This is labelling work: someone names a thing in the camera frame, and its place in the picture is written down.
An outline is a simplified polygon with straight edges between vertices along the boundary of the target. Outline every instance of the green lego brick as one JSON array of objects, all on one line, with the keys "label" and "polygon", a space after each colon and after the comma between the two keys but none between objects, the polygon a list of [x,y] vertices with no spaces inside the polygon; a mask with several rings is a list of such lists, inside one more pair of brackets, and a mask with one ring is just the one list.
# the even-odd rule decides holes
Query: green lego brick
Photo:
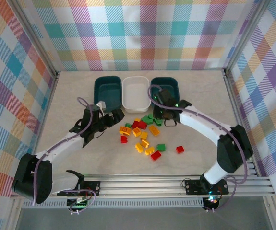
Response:
[{"label": "green lego brick", "polygon": [[129,123],[126,123],[126,124],[125,124],[125,127],[127,127],[127,128],[131,128],[131,127],[132,127],[132,125],[131,125],[131,124],[129,124]]},{"label": "green lego brick", "polygon": [[154,115],[153,115],[153,114],[149,114],[149,115],[148,115],[148,118],[149,118],[149,119],[153,119],[153,118],[154,118]]},{"label": "green lego brick", "polygon": [[157,148],[158,151],[164,152],[166,150],[166,145],[165,144],[158,144],[156,148]]},{"label": "green lego brick", "polygon": [[151,125],[153,124],[154,120],[153,119],[148,119],[145,121],[148,125]]},{"label": "green lego brick", "polygon": [[154,122],[157,126],[162,126],[162,123],[163,123],[163,120],[160,120],[160,119],[154,119]]},{"label": "green lego brick", "polygon": [[149,119],[148,116],[144,116],[144,117],[141,118],[141,121],[146,122],[148,119]]}]

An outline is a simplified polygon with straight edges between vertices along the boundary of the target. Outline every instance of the red block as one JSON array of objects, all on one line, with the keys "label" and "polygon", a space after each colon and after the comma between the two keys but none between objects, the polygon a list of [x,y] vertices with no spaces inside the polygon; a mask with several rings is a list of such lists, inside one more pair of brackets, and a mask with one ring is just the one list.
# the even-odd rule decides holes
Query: red block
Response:
[{"label": "red block", "polygon": [[138,121],[134,121],[132,124],[132,129],[134,128],[138,128],[139,127],[139,122]]},{"label": "red block", "polygon": [[126,136],[121,136],[120,141],[121,141],[122,144],[124,144],[124,143],[127,143],[128,139],[127,139]]},{"label": "red block", "polygon": [[177,152],[178,154],[183,153],[184,151],[185,151],[185,150],[184,150],[184,147],[183,147],[182,145],[176,147],[176,152]]},{"label": "red block", "polygon": [[161,157],[161,153],[159,151],[156,151],[151,155],[153,161],[156,161],[159,157]]},{"label": "red block", "polygon": [[139,121],[138,128],[146,129],[146,127],[147,127],[147,123],[146,123],[146,122],[144,122],[144,121]]}]

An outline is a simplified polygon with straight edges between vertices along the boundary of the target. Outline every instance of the plaid fabric wall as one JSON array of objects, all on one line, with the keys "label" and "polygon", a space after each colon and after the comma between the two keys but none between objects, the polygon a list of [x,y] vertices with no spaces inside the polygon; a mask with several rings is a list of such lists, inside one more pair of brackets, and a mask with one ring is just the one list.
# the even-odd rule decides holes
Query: plaid fabric wall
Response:
[{"label": "plaid fabric wall", "polygon": [[20,0],[20,4],[57,69],[94,71],[221,69],[258,1]]},{"label": "plaid fabric wall", "polygon": [[276,192],[276,0],[272,0],[237,65],[234,91],[262,175]]},{"label": "plaid fabric wall", "polygon": [[21,156],[32,152],[53,78],[6,0],[0,0],[0,228]]}]

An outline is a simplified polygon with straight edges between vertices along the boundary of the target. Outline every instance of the lego brick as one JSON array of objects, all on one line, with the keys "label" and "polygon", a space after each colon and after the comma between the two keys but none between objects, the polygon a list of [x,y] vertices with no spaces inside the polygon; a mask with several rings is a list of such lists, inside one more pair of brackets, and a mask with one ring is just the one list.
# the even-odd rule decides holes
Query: lego brick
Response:
[{"label": "lego brick", "polygon": [[185,151],[185,150],[184,150],[184,147],[183,147],[182,145],[176,147],[176,152],[177,152],[178,154],[183,153],[184,151]]},{"label": "lego brick", "polygon": [[153,120],[154,119],[154,115],[153,114],[149,114],[148,118]]},{"label": "lego brick", "polygon": [[130,128],[127,128],[127,127],[125,127],[125,126],[121,126],[120,127],[120,134],[121,135],[127,135],[127,136],[129,136],[130,135],[130,133],[131,133],[131,129]]},{"label": "lego brick", "polygon": [[141,145],[145,148],[148,148],[149,146],[149,141],[145,139],[141,139]]},{"label": "lego brick", "polygon": [[147,150],[145,150],[145,154],[147,155],[147,156],[149,156],[149,155],[151,155],[151,154],[153,154],[155,152],[155,147],[149,147]]},{"label": "lego brick", "polygon": [[147,132],[142,132],[141,133],[141,139],[147,139],[148,133]]},{"label": "lego brick", "polygon": [[148,125],[151,125],[153,124],[154,120],[153,119],[148,119],[145,121]]},{"label": "lego brick", "polygon": [[131,128],[131,127],[132,127],[132,125],[131,125],[131,124],[129,124],[129,123],[126,123],[126,124],[125,124],[125,127],[127,127],[127,128]]},{"label": "lego brick", "polygon": [[161,157],[161,153],[159,151],[156,151],[151,155],[153,161],[156,161],[159,157]]},{"label": "lego brick", "polygon": [[134,121],[132,124],[132,128],[137,128],[139,126],[139,122],[138,121]]},{"label": "lego brick", "polygon": [[140,129],[146,129],[147,127],[147,123],[144,121],[139,121],[139,126]]},{"label": "lego brick", "polygon": [[162,123],[163,123],[163,120],[161,120],[161,119],[154,119],[154,122],[155,122],[155,124],[157,125],[157,126],[162,126]]},{"label": "lego brick", "polygon": [[132,133],[134,134],[135,137],[138,137],[141,135],[141,131],[139,128],[133,129]]},{"label": "lego brick", "polygon": [[127,141],[128,141],[128,138],[127,138],[126,136],[121,136],[121,137],[120,137],[120,142],[121,142],[122,144],[127,143]]},{"label": "lego brick", "polygon": [[142,147],[142,145],[141,145],[139,142],[136,143],[134,146],[136,147],[136,150],[137,150],[139,153],[143,152],[143,147]]},{"label": "lego brick", "polygon": [[154,126],[154,125],[151,125],[149,127],[149,131],[151,131],[151,133],[156,137],[160,134],[160,132],[158,131],[158,129]]},{"label": "lego brick", "polygon": [[166,145],[165,144],[158,144],[156,146],[157,151],[164,152],[166,150]]},{"label": "lego brick", "polygon": [[147,115],[141,118],[141,121],[146,122],[147,120],[149,120],[149,118],[148,118],[148,116],[147,116]]}]

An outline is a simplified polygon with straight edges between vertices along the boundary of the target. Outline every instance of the floor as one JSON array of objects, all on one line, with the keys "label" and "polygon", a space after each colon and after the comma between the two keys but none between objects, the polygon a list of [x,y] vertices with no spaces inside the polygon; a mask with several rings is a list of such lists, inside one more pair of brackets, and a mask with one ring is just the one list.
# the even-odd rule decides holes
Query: floor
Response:
[{"label": "floor", "polygon": [[235,197],[216,213],[202,208],[22,209],[16,230],[270,230],[262,197]]},{"label": "floor", "polygon": [[[180,98],[191,102],[197,109],[212,118],[231,126],[236,124],[228,93],[219,70],[203,71],[107,71],[107,72],[62,72],[51,103],[37,151],[42,151],[63,138],[75,122],[82,118],[84,108],[76,101],[78,96],[93,102],[94,82],[100,76],[174,77],[179,84]],[[127,144],[120,143],[119,128],[126,122],[145,114],[125,113],[120,124],[105,131],[83,149],[73,153],[57,167],[56,172],[75,170],[82,174],[188,174],[204,173],[216,160],[216,146],[202,134],[190,127],[159,127],[160,135],[149,135],[151,146],[165,143],[167,151],[153,162],[134,147],[138,138],[129,137]],[[183,154],[175,148],[182,145]],[[239,168],[236,174],[243,174]]]}]

